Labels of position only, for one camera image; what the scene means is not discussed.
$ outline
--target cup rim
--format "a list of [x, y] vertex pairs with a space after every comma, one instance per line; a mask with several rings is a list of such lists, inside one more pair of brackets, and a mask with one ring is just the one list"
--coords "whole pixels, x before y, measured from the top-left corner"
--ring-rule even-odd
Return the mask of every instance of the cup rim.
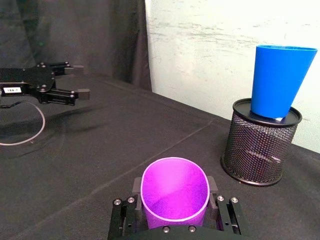
[[[196, 213], [194, 213], [193, 215], [191, 216], [188, 216], [188, 217], [185, 217], [185, 218], [180, 218], [180, 219], [169, 219], [169, 218], [165, 218], [165, 217], [162, 217], [162, 216], [159, 216], [158, 214], [156, 214], [155, 212], [153, 212], [147, 205], [146, 205], [146, 202], [145, 202], [145, 199], [144, 199], [144, 195], [143, 195], [143, 182], [144, 182], [144, 179], [145, 179], [145, 175], [146, 175], [146, 172], [148, 171], [148, 169], [160, 162], [160, 161], [164, 161], [164, 160], [170, 160], [170, 159], [179, 159], [179, 160], [183, 160], [183, 161], [186, 161], [186, 162], [189, 162], [193, 165], [195, 165], [203, 174], [204, 176], [204, 179], [205, 179], [205, 182], [206, 182], [206, 186], [207, 186], [207, 196], [206, 196], [206, 200], [205, 200], [205, 203], [203, 204], [203, 206], [200, 208], [199, 211], [197, 211]], [[162, 221], [166, 221], [166, 222], [172, 222], [172, 223], [179, 223], [179, 222], [185, 222], [185, 221], [188, 221], [190, 219], [193, 219], [194, 217], [198, 216], [206, 207], [207, 207], [207, 204], [208, 204], [208, 201], [209, 201], [209, 198], [210, 198], [210, 186], [209, 186], [209, 181], [208, 181], [208, 178], [207, 178], [207, 175], [205, 174], [205, 172], [203, 171], [203, 169], [197, 165], [196, 163], [194, 163], [193, 161], [190, 161], [188, 159], [185, 159], [185, 158], [182, 158], [182, 157], [175, 157], [175, 156], [171, 156], [171, 157], [164, 157], [164, 158], [161, 158], [161, 159], [158, 159], [156, 161], [154, 161], [153, 163], [151, 163], [143, 172], [143, 175], [142, 175], [142, 179], [141, 179], [141, 186], [140, 186], [140, 192], [141, 192], [141, 200], [142, 200], [142, 204], [143, 204], [143, 207], [147, 209], [147, 211], [149, 213], [151, 213], [153, 216], [157, 217], [158, 219], [162, 220]]]
[[313, 47], [291, 46], [291, 45], [257, 45], [257, 48], [273, 49], [273, 50], [291, 50], [291, 51], [318, 51]]

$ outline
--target label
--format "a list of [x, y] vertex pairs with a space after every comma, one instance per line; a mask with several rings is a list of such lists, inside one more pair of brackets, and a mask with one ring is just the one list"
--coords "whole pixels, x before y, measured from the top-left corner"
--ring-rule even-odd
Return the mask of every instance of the label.
[[20, 87], [4, 87], [3, 90], [4, 90], [4, 92], [6, 94], [18, 94], [18, 93], [21, 93], [21, 88]]

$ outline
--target black mesh pen holder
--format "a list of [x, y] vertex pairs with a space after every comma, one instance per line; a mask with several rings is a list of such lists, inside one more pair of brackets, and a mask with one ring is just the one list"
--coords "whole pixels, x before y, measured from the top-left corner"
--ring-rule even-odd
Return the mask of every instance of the black mesh pen holder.
[[233, 104], [230, 132], [221, 164], [238, 181], [270, 186], [282, 177], [283, 163], [302, 116], [293, 107], [280, 120], [256, 115], [250, 109], [251, 98]]

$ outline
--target white cable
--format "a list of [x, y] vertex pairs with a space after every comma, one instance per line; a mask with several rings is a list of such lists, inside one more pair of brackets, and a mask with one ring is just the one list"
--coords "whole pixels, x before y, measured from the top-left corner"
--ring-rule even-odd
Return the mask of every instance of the white cable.
[[35, 139], [36, 137], [38, 137], [42, 132], [43, 130], [45, 129], [45, 125], [46, 125], [46, 119], [45, 119], [45, 115], [43, 114], [43, 112], [40, 110], [39, 107], [37, 107], [35, 104], [33, 104], [32, 102], [29, 102], [29, 101], [24, 101], [23, 103], [26, 103], [26, 104], [30, 104], [32, 106], [35, 107], [35, 109], [38, 110], [38, 112], [40, 113], [41, 117], [42, 117], [42, 127], [40, 129], [40, 131], [34, 135], [33, 137], [30, 137], [28, 138], [27, 140], [24, 140], [24, 141], [20, 141], [20, 142], [15, 142], [15, 143], [1, 143], [0, 142], [0, 146], [16, 146], [16, 145], [20, 145], [20, 144], [25, 144], [27, 142], [30, 142], [32, 141], [33, 139]]

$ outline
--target white wall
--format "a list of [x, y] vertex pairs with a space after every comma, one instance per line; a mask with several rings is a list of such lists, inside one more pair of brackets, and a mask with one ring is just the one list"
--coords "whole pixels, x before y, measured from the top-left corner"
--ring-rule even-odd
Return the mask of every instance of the white wall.
[[[250, 98], [258, 44], [320, 49], [314, 0], [146, 0], [153, 91], [231, 119]], [[293, 107], [303, 115], [293, 143], [320, 153], [320, 52]]]

